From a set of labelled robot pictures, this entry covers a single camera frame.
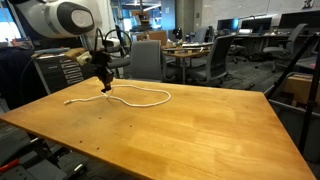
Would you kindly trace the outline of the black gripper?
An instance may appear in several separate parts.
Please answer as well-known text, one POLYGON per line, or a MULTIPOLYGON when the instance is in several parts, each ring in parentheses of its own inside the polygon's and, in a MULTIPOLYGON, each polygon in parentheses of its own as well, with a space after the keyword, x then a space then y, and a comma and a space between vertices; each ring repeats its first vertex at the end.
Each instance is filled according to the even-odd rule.
POLYGON ((95 65, 95 73, 98 79, 103 83, 103 93, 111 89, 111 82, 114 74, 109 68, 111 57, 105 51, 95 51, 92 53, 91 63, 95 65))

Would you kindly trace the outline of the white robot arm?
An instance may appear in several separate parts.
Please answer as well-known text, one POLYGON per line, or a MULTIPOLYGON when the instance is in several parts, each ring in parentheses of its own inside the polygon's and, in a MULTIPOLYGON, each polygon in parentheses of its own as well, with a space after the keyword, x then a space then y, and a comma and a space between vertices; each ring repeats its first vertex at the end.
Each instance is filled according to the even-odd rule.
POLYGON ((103 34, 102 15, 97 0, 8 0, 31 28, 47 38, 85 36, 83 44, 90 52, 89 62, 103 83, 102 92, 111 90, 114 74, 109 67, 109 47, 114 46, 103 34))

